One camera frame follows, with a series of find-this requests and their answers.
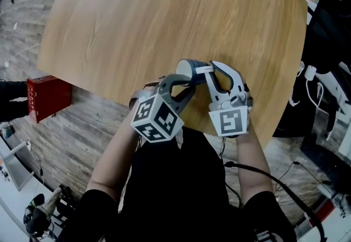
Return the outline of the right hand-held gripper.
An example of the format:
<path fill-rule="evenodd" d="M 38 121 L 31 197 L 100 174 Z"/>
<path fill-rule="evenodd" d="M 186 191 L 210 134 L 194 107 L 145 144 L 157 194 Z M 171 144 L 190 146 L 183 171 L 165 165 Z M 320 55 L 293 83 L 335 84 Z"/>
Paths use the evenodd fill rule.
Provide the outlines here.
<path fill-rule="evenodd" d="M 246 134 L 249 127 L 249 112 L 252 102 L 245 90 L 244 82 L 239 72 L 227 64 L 210 61 L 212 66 L 201 66 L 195 69 L 196 84 L 207 84 L 212 103 L 209 105 L 209 116 L 216 133 L 220 137 L 236 137 Z M 220 92 L 217 87 L 215 70 L 224 74 L 230 80 L 229 91 L 237 93 L 233 97 L 225 97 L 220 100 Z"/>

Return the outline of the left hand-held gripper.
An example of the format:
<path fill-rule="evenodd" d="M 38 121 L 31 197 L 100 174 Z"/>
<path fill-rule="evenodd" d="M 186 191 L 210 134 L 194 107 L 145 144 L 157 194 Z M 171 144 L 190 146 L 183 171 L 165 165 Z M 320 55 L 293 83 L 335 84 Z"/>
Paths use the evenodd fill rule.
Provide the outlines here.
<path fill-rule="evenodd" d="M 171 140 L 182 129 L 184 121 L 179 114 L 185 109 L 196 92 L 190 86 L 191 78 L 181 74 L 166 76 L 156 89 L 135 91 L 131 101 L 138 102 L 131 126 L 150 143 Z M 185 87 L 175 97 L 171 96 L 174 86 Z"/>

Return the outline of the person's left hand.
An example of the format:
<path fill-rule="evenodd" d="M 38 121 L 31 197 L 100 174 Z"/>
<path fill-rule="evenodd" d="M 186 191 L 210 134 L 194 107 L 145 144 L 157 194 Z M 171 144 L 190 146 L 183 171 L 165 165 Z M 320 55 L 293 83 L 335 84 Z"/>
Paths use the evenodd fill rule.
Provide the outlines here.
<path fill-rule="evenodd" d="M 147 84 L 144 86 L 143 90 L 153 92 L 154 89 L 155 89 L 158 85 L 159 85 L 159 81 L 150 82 L 150 83 L 147 83 Z"/>

